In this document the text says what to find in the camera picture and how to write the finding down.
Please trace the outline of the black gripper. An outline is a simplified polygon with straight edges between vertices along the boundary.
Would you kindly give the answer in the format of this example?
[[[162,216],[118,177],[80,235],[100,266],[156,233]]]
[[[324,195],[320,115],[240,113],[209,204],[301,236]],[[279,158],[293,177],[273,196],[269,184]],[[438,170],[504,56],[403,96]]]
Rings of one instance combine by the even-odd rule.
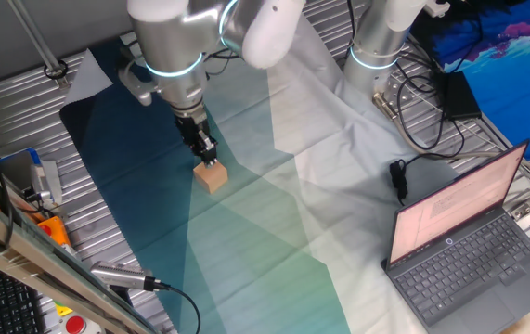
[[[217,142],[209,135],[206,112],[198,109],[182,116],[176,115],[175,125],[193,154],[205,167],[213,167],[217,163]]]

